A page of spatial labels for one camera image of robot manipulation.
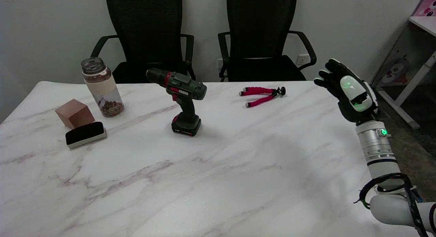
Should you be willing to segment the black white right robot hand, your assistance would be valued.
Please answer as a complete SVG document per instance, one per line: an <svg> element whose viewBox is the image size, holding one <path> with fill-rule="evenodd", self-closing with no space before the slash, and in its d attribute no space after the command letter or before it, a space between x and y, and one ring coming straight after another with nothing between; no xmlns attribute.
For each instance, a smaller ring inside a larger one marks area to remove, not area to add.
<svg viewBox="0 0 436 237"><path fill-rule="evenodd" d="M347 121L356 126L377 121L378 102L375 92L350 68L331 58L318 75L314 79L315 85L327 89L338 99L341 114Z"/></svg>

